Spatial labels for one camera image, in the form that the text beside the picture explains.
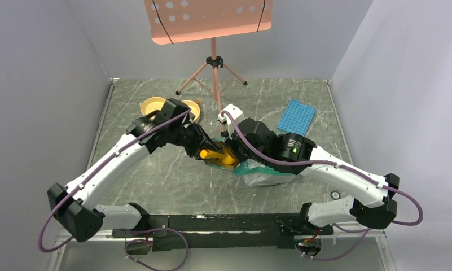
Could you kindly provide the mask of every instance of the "gray marble surface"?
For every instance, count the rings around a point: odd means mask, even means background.
[[[131,122],[141,116],[139,103],[152,96],[177,98],[185,80],[119,80],[113,90],[95,150],[96,162],[119,140]],[[212,80],[201,80],[210,86]],[[263,121],[270,129],[291,99],[317,109],[307,137],[331,154],[349,161],[332,102],[323,80],[255,79],[244,86],[235,80],[222,94],[223,106],[233,103],[246,117]],[[180,100],[201,102],[200,124],[213,138],[220,137],[217,104],[194,82]],[[113,185],[101,204],[136,202],[152,214],[298,212],[305,202],[332,200],[335,190],[310,177],[286,185],[249,187],[230,172],[189,158],[182,148],[165,146],[132,167]]]

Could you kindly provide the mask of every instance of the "yellow object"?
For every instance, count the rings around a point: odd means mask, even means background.
[[[166,99],[162,97],[151,97],[146,101],[139,103],[139,108],[141,108],[143,116],[146,116],[154,110],[161,110],[165,102]]]
[[[199,105],[191,100],[183,100],[182,102],[189,106],[189,108],[191,109],[191,113],[194,115],[193,121],[195,123],[198,123],[199,115],[201,114],[201,108],[199,108]]]
[[[222,151],[223,153],[220,154],[215,151],[201,150],[199,156],[201,156],[202,159],[218,159],[221,164],[224,165],[232,165],[237,163],[237,160],[229,153],[229,150],[223,148]]]
[[[151,97],[146,101],[139,103],[139,108],[141,108],[141,113],[143,114],[143,116],[146,116],[154,110],[161,110],[165,102],[166,99],[162,97]],[[201,108],[199,107],[199,105],[191,100],[183,100],[182,102],[189,106],[189,108],[191,109],[191,113],[194,115],[193,121],[195,123],[199,122],[199,116],[201,114]]]

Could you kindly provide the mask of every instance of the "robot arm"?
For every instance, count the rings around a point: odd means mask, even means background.
[[[50,187],[50,207],[57,209],[54,217],[77,241],[86,241],[99,230],[149,228],[149,214],[135,203],[125,206],[98,203],[122,174],[167,143],[184,147],[186,154],[196,160],[204,158],[204,151],[222,154],[225,150],[224,154],[231,154],[239,162],[253,159],[280,172],[314,176],[350,195],[333,202],[303,204],[300,217],[305,227],[317,229],[336,222],[357,221],[364,226],[384,229],[395,218],[397,203],[392,200],[393,194],[380,185],[398,188],[397,176],[378,176],[362,171],[298,134],[276,135],[264,123],[245,119],[242,111],[232,104],[224,111],[238,123],[242,135],[253,148],[244,143],[231,119],[220,114],[219,121],[227,124],[225,136],[228,137],[220,145],[225,147],[222,149],[200,125],[190,121],[188,111],[187,105],[168,99],[161,111],[136,119],[115,146],[84,174],[64,187],[57,183]],[[302,161],[310,163],[290,164]],[[331,161],[335,166],[315,161]],[[354,168],[380,185],[372,185],[338,165]]]
[[[98,203],[120,176],[157,148],[167,143],[182,146],[190,157],[198,160],[200,150],[222,152],[201,126],[185,115],[188,109],[178,100],[166,101],[161,111],[136,119],[111,150],[81,176],[64,187],[57,183],[50,187],[48,197],[51,209],[67,195],[71,196],[54,217],[77,241],[86,241],[99,230],[148,229],[149,214],[139,205],[104,206]],[[185,117],[157,129],[180,115]],[[157,131],[134,143],[135,139],[155,129]]]
[[[255,152],[243,142],[231,119],[222,114],[223,111],[228,112],[235,120],[244,138],[256,149]],[[383,186],[397,189],[398,176],[394,174],[379,176],[363,171],[334,157],[301,135],[294,133],[276,135],[264,123],[246,119],[243,112],[232,104],[223,111],[218,115],[218,119],[227,125],[228,134],[224,136],[229,138],[225,143],[231,147],[232,153],[240,162],[253,159],[280,172],[312,176],[349,194],[332,202],[305,203],[301,215],[312,227],[322,228],[337,222],[357,221],[370,228],[385,229],[395,218],[397,203],[392,200],[393,193]],[[291,162],[301,161],[308,161],[309,164],[291,165]],[[378,185],[373,185],[341,166],[369,176]]]

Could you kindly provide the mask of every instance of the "wire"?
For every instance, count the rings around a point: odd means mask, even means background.
[[[256,30],[256,32],[259,32],[259,26],[261,26],[262,15],[264,14],[264,9],[265,9],[265,8],[266,8],[266,0],[264,0],[264,3],[262,4],[261,17],[259,18],[259,24],[257,24],[257,30]]]
[[[222,111],[221,112],[221,116],[226,115],[229,120],[231,121],[234,129],[237,131],[238,136],[240,137],[240,139],[242,140],[242,142],[252,151],[254,152],[254,154],[256,154],[257,156],[259,156],[260,158],[268,161],[269,163],[273,163],[273,164],[277,164],[277,165],[285,165],[285,166],[298,166],[298,165],[313,165],[313,164],[323,164],[323,165],[331,165],[333,167],[337,167],[339,166],[342,169],[345,169],[346,171],[350,171],[356,175],[359,175],[360,177],[364,178],[365,180],[367,180],[368,182],[370,182],[373,185],[381,185],[379,184],[379,182],[375,181],[374,179],[370,178],[369,176],[363,174],[362,172],[358,171],[355,168],[349,167],[347,165],[338,165],[336,162],[332,162],[332,161],[327,161],[327,160],[309,160],[309,161],[298,161],[298,162],[287,162],[287,161],[280,161],[280,160],[275,160],[273,158],[270,158],[266,155],[264,155],[263,153],[261,153],[258,149],[254,148],[254,146],[252,146],[252,144],[247,141],[247,139],[245,138],[244,134],[242,133],[242,131],[239,129],[238,124],[236,123],[236,121],[234,120],[234,118],[231,116],[231,114],[227,111]],[[416,206],[418,212],[419,212],[419,217],[416,221],[413,222],[403,222],[403,221],[397,221],[397,220],[393,220],[392,223],[394,224],[398,224],[398,225],[404,225],[404,226],[415,226],[418,225],[422,222],[423,220],[423,209],[420,206],[420,203],[414,199],[411,195],[395,189],[393,187],[384,185],[383,186],[384,189],[387,189],[391,192],[400,194],[402,196],[404,196],[405,198],[408,198],[410,201],[413,202],[413,204]]]
[[[157,19],[159,20],[159,23],[161,23],[161,26],[163,27],[164,32],[166,32],[166,35],[168,35],[168,38],[169,38],[169,41],[171,42],[171,44],[174,44],[173,40],[171,40],[171,37],[168,34],[168,31],[164,27],[163,21],[161,21],[161,17],[159,16],[159,12],[157,11],[157,5],[154,2],[154,0],[152,0],[152,4],[154,5],[154,10],[156,11],[156,15],[157,15]]]
[[[319,235],[319,231],[320,230],[315,231],[314,236],[312,236],[312,238],[305,239],[304,242],[306,243],[312,242]]]
[[[126,254],[126,257],[127,257],[128,259],[130,259],[130,260],[132,260],[132,261],[135,261],[136,263],[138,263],[138,264],[140,264],[140,265],[142,265],[142,266],[144,266],[144,267],[146,267],[146,268],[148,268],[148,269],[150,269],[150,270],[153,270],[153,271],[176,271],[176,270],[178,270],[179,268],[183,267],[183,265],[186,263],[187,256],[189,255],[189,245],[187,244],[187,240],[186,240],[186,238],[184,237],[184,235],[182,235],[182,234],[181,234],[180,232],[178,232],[177,230],[170,229],[170,228],[157,228],[157,229],[145,230],[145,231],[133,231],[133,233],[135,233],[135,234],[144,234],[144,233],[149,234],[149,233],[153,233],[153,232],[155,232],[155,231],[160,231],[160,230],[167,230],[167,231],[171,231],[171,232],[173,232],[173,233],[176,233],[176,234],[179,235],[179,237],[181,237],[181,239],[184,241],[184,245],[186,246],[186,254],[184,255],[184,259],[182,260],[182,262],[181,262],[177,267],[175,267],[175,268],[173,268],[173,269],[170,269],[170,270],[156,269],[156,268],[154,268],[154,267],[152,267],[152,266],[149,266],[149,265],[143,263],[142,261],[136,259],[135,257],[132,257],[131,255],[129,255],[129,254],[128,254],[128,246],[129,246],[130,244],[132,244],[132,243],[144,243],[144,239],[135,239],[135,240],[131,240],[131,241],[129,241],[128,243],[126,243],[126,245],[124,246],[124,253]]]
[[[342,253],[341,255],[339,255],[339,256],[335,256],[335,257],[331,257],[331,258],[316,258],[316,257],[314,257],[314,256],[309,256],[309,255],[307,255],[306,253],[302,253],[302,251],[300,251],[297,247],[296,247],[296,249],[302,254],[302,256],[303,257],[306,257],[306,258],[308,258],[308,259],[311,259],[311,260],[315,260],[315,261],[335,261],[335,260],[338,260],[338,259],[340,259],[340,258],[343,258],[343,257],[345,257],[345,256],[347,256],[347,255],[349,255],[349,253],[351,253],[363,240],[364,240],[364,238],[365,238],[365,235],[367,235],[367,233],[368,233],[368,231],[369,230],[367,230],[366,232],[364,232],[363,234],[362,234],[362,236],[359,238],[359,240],[357,240],[355,243],[354,243],[354,245],[352,245],[351,247],[349,247],[349,249],[348,250],[346,250],[344,253]]]
[[[289,226],[286,225],[286,223],[282,222],[281,220],[276,219],[275,222],[279,222],[282,225],[284,225],[284,227],[286,227],[288,230],[293,231],[294,233],[303,233],[304,231],[297,231]]]
[[[245,138],[244,134],[242,133],[242,131],[240,130],[238,124],[236,123],[236,121],[234,120],[234,118],[231,116],[231,114],[227,111],[222,111],[221,112],[221,116],[226,115],[229,120],[231,121],[234,129],[237,131],[237,134],[239,136],[239,138],[242,140],[242,142],[252,151],[254,152],[254,154],[256,154],[257,156],[259,156],[260,158],[268,161],[269,163],[273,163],[273,164],[277,164],[277,165],[285,165],[285,166],[298,166],[298,165],[312,165],[312,164],[323,164],[323,165],[331,165],[333,167],[337,167],[339,166],[342,169],[345,169],[346,171],[350,171],[356,175],[359,175],[360,177],[364,178],[365,180],[367,180],[368,182],[370,182],[371,184],[377,186],[379,185],[379,182],[373,180],[372,178],[370,178],[369,176],[363,174],[362,172],[358,171],[355,168],[349,167],[347,165],[338,165],[336,162],[332,162],[332,161],[327,161],[327,160],[309,160],[309,161],[298,161],[298,162],[287,162],[287,161],[280,161],[280,160],[275,160],[273,158],[270,158],[266,155],[264,155],[263,153],[261,153],[258,149],[256,149],[254,146],[252,146],[252,144]],[[422,222],[423,220],[423,209],[420,206],[419,202],[414,199],[411,195],[402,192],[401,190],[395,189],[393,187],[387,186],[387,185],[383,185],[384,189],[387,189],[388,191],[400,194],[402,196],[404,196],[405,198],[408,198],[410,201],[413,202],[413,204],[416,206],[418,212],[419,212],[419,217],[417,218],[416,221],[413,222],[403,222],[403,221],[397,221],[397,220],[393,220],[392,223],[394,224],[398,224],[398,225],[405,225],[405,226],[415,226],[418,225]],[[353,251],[365,238],[365,236],[367,235],[367,233],[370,231],[370,229],[364,229],[364,230],[359,230],[359,231],[351,231],[351,230],[345,230],[342,227],[338,226],[337,224],[334,224],[338,229],[343,230],[344,232],[355,232],[355,233],[359,233],[359,232],[363,232],[362,236],[359,238],[359,240],[357,240],[357,242],[355,242],[354,245],[352,245],[348,250],[346,250],[344,253],[342,253],[339,256],[336,257],[332,257],[332,258],[314,258],[313,256],[309,256],[306,255],[305,253],[303,253],[302,255],[305,257],[308,257],[310,259],[314,259],[314,260],[318,260],[318,261],[334,261],[334,260],[338,260],[346,255],[348,255],[351,251]]]
[[[187,114],[190,111],[191,111],[191,109],[186,110],[185,112],[179,114],[178,116],[166,121],[165,123],[162,123],[162,124],[152,128],[152,129],[150,129],[149,131],[145,132],[144,134],[140,135],[139,137],[135,138],[134,140],[131,140],[126,145],[122,146],[119,150],[117,150],[116,152],[114,152],[110,156],[108,156],[101,164],[99,164],[98,167],[96,167],[88,176],[86,176],[86,178],[81,182],[81,185],[84,186],[85,184],[87,184],[96,174],[98,174],[99,171],[101,171],[101,169],[103,169],[111,160],[113,160],[116,157],[117,153],[119,153],[119,154],[122,153],[123,151],[125,151],[126,149],[131,147],[132,145],[138,143],[139,141],[141,141],[142,139],[148,137],[149,135],[151,135],[152,133],[158,131],[159,129],[162,129],[162,128],[166,127],[167,125],[169,125],[170,123],[172,123],[174,121],[177,121],[177,120],[181,119],[182,117],[187,116]],[[67,196],[65,196],[51,210],[50,214],[48,215],[48,218],[46,219],[45,223],[41,227],[40,234],[38,235],[38,249],[41,252],[45,252],[46,253],[46,252],[53,252],[55,250],[58,250],[59,248],[63,247],[65,244],[67,244],[69,241],[71,241],[73,239],[73,237],[71,236],[68,239],[66,239],[65,241],[63,241],[61,244],[59,244],[59,245],[57,245],[56,247],[53,247],[53,248],[45,248],[43,246],[43,235],[45,235],[46,226],[48,226],[48,223],[54,217],[54,215],[59,210],[59,208],[61,208],[63,206],[63,204],[68,199],[70,199],[72,196],[74,196],[79,190],[80,190],[80,185],[76,186]]]
[[[371,230],[371,228],[362,229],[362,230],[346,230],[346,229],[342,228],[341,226],[337,225],[336,223],[334,223],[332,225],[336,226],[339,230],[341,230],[341,231],[343,231],[345,233],[363,233],[365,231]]]

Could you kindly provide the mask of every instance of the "white wall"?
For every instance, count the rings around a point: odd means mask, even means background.
[[[46,190],[85,170],[108,86],[65,0],[0,0],[0,270],[44,270]]]
[[[398,270],[452,270],[452,1],[375,0],[332,95],[354,162],[398,174],[423,206],[421,225],[387,229]]]
[[[188,78],[210,56],[208,40],[153,43],[143,0],[68,2],[110,77]],[[331,78],[371,2],[275,1],[270,30],[219,38],[218,54],[246,78]]]

